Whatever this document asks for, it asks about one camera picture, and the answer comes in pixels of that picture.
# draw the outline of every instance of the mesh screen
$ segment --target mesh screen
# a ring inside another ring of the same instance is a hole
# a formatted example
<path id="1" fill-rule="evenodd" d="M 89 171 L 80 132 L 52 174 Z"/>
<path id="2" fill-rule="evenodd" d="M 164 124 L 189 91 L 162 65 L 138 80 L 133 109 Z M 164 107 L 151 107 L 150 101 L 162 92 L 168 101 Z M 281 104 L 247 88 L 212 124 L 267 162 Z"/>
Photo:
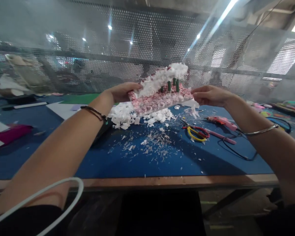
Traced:
<path id="1" fill-rule="evenodd" d="M 35 92 L 102 92 L 184 62 L 189 66 L 185 86 L 213 84 L 262 102 L 281 99 L 272 95 L 283 90 L 287 99 L 295 99 L 290 86 L 295 83 L 295 33 L 263 27 L 253 31 L 254 25 L 225 20 L 204 45 L 217 19 L 195 41 L 206 16 L 94 1 L 49 3 L 0 1 L 6 9 L 5 18 L 0 15 L 0 73 L 8 72 Z M 38 62 L 31 70 L 42 83 L 24 81 L 22 73 L 28 72 L 11 70 L 6 53 L 35 57 Z"/>

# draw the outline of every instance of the wooden table edge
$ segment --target wooden table edge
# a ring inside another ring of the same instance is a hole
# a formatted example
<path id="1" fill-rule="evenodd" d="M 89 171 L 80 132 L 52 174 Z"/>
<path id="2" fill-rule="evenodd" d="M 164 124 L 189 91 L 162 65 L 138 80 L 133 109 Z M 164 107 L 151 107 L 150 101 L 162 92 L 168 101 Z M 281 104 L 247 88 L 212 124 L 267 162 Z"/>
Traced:
<path id="1" fill-rule="evenodd" d="M 0 180 L 0 192 L 10 180 Z M 275 174 L 83 179 L 85 190 L 116 188 L 262 187 L 278 185 Z"/>

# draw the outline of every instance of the bracelet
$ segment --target bracelet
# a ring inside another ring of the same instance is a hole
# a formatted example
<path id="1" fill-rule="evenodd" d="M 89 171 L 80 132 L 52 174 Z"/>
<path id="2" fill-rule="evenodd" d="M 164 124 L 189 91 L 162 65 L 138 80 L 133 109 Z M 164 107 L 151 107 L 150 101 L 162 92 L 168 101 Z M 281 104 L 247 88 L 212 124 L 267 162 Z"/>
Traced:
<path id="1" fill-rule="evenodd" d="M 260 131 L 252 132 L 252 133 L 243 133 L 243 134 L 246 135 L 246 136 L 253 136 L 253 135 L 256 135 L 256 134 L 265 133 L 265 132 L 270 131 L 270 130 L 272 130 L 274 128 L 277 128 L 277 127 L 279 127 L 279 125 L 275 124 L 275 125 L 272 125 L 270 128 L 267 128 L 267 129 L 264 129 L 264 130 L 260 130 Z"/>
<path id="2" fill-rule="evenodd" d="M 104 121 L 107 121 L 107 117 L 105 115 L 102 115 L 99 111 L 97 111 L 96 109 L 92 108 L 92 107 L 89 107 L 89 106 L 81 106 L 80 107 L 81 109 L 86 109 L 88 111 L 90 111 L 93 115 L 95 115 L 100 121 L 104 120 Z"/>

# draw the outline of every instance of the white cable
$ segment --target white cable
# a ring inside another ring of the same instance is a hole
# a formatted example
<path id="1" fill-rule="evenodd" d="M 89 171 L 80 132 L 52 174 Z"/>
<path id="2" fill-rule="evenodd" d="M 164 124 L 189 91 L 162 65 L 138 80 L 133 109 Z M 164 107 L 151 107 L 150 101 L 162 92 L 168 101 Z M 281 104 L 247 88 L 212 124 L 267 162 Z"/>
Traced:
<path id="1" fill-rule="evenodd" d="M 27 204 L 28 202 L 30 202 L 31 200 L 33 200 L 34 198 L 36 198 L 37 196 L 39 196 L 40 194 L 42 194 L 43 192 L 59 185 L 62 184 L 64 182 L 68 182 L 68 181 L 76 181 L 79 184 L 79 188 L 78 188 L 78 193 L 76 194 L 75 199 L 73 200 L 73 202 L 71 203 L 71 205 L 66 209 L 66 211 L 64 213 L 62 213 L 61 216 L 58 217 L 58 219 L 56 219 L 51 225 L 49 225 L 46 229 L 44 229 L 42 232 L 40 232 L 37 236 L 44 236 L 45 234 L 47 234 L 50 230 L 52 230 L 57 224 L 59 224 L 60 221 L 62 221 L 67 214 L 69 214 L 69 212 L 73 209 L 73 207 L 77 204 L 78 200 L 80 199 L 83 189 L 84 189 L 84 184 L 83 181 L 80 178 L 77 177 L 71 177 L 71 178 L 66 178 L 63 180 L 60 180 L 56 183 L 53 183 L 52 185 L 49 185 L 48 187 L 38 191 L 37 193 L 31 195 L 30 197 L 28 197 L 27 199 L 23 200 L 22 202 L 20 202 L 19 204 L 17 204 L 16 206 L 12 207 L 10 210 L 8 210 L 7 212 L 5 212 L 4 214 L 2 214 L 0 216 L 0 222 L 2 220 L 4 220 L 5 218 L 7 218 L 9 215 L 11 215 L 13 212 L 15 212 L 16 210 L 18 210 L 19 208 L 23 207 L 25 204 Z"/>

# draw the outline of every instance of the silver bangle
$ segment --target silver bangle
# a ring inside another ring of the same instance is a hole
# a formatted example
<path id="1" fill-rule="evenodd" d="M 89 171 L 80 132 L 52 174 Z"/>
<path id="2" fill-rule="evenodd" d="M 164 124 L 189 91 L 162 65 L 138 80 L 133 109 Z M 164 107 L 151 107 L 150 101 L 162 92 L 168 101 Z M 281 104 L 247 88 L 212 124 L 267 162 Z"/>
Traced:
<path id="1" fill-rule="evenodd" d="M 246 135 L 246 136 L 253 136 L 253 135 L 256 135 L 256 134 L 265 133 L 265 132 L 267 132 L 269 130 L 272 130 L 274 128 L 277 128 L 277 127 L 279 127 L 279 125 L 275 124 L 275 125 L 272 125 L 270 128 L 267 128 L 267 129 L 264 129 L 264 130 L 260 130 L 260 131 L 252 132 L 252 133 L 243 133 L 243 134 Z"/>

